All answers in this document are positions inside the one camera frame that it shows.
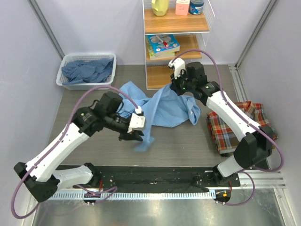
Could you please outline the light blue long sleeve shirt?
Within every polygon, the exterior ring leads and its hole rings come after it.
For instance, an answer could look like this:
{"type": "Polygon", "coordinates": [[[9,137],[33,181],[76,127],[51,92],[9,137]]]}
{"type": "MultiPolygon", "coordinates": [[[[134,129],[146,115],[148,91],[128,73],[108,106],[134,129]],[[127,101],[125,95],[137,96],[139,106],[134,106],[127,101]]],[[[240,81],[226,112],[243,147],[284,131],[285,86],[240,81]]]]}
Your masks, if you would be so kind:
{"type": "Polygon", "coordinates": [[[142,108],[146,117],[143,141],[134,148],[136,152],[147,151],[154,142],[155,138],[151,136],[152,126],[173,128],[187,120],[192,125],[196,125],[201,115],[195,98],[188,95],[177,95],[171,90],[171,84],[158,90],[152,97],[146,96],[131,81],[124,84],[120,90],[142,108]]]}

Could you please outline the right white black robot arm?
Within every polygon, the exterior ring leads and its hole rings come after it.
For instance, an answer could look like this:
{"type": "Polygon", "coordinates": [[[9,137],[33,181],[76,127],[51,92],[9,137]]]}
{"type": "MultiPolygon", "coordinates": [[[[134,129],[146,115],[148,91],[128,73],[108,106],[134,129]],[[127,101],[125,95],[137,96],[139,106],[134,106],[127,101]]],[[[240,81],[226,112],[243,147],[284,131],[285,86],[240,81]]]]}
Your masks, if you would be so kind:
{"type": "Polygon", "coordinates": [[[272,154],[271,127],[256,123],[229,99],[217,82],[208,81],[200,62],[186,64],[178,58],[170,61],[168,66],[174,71],[170,76],[171,90],[179,96],[191,93],[196,100],[217,113],[238,139],[233,155],[213,167],[212,179],[216,185],[225,185],[236,173],[272,154]]]}

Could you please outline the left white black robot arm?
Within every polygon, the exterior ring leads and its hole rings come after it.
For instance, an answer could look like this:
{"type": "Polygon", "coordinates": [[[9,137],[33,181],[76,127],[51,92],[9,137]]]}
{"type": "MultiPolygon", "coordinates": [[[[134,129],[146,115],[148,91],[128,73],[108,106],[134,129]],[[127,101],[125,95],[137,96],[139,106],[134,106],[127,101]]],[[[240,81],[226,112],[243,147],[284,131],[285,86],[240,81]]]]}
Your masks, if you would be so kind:
{"type": "Polygon", "coordinates": [[[37,202],[44,202],[56,191],[63,188],[85,185],[97,187],[102,179],[101,172],[91,163],[57,170],[62,161],[79,145],[104,128],[119,133],[119,140],[142,141],[145,116],[140,106],[136,106],[130,116],[124,118],[118,113],[123,107],[123,98],[108,91],[91,106],[79,108],[67,124],[39,155],[27,163],[14,166],[28,191],[37,202]]]}

